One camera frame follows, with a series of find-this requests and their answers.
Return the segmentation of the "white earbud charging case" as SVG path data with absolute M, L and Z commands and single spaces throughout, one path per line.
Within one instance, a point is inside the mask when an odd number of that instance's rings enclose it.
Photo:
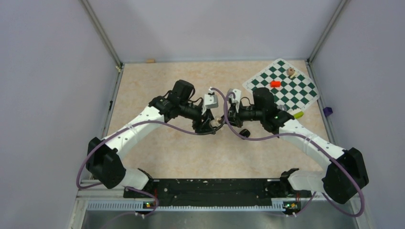
M 220 116 L 216 116 L 213 120 L 213 126 L 220 126 L 222 123 L 222 118 Z

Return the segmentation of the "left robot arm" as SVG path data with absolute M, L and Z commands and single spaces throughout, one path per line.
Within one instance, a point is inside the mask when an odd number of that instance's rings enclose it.
M 199 104 L 191 101 L 195 93 L 193 84 L 178 80 L 165 95 L 153 98 L 143 111 L 121 129 L 103 139 L 89 141 L 86 168 L 100 184 L 108 189 L 130 186 L 141 197 L 153 192 L 148 174 L 141 169 L 126 168 L 122 160 L 144 137 L 169 121 L 181 116 L 192 121 L 192 135 L 209 135 L 219 130 L 211 109 L 218 107 L 213 92 L 205 94 Z

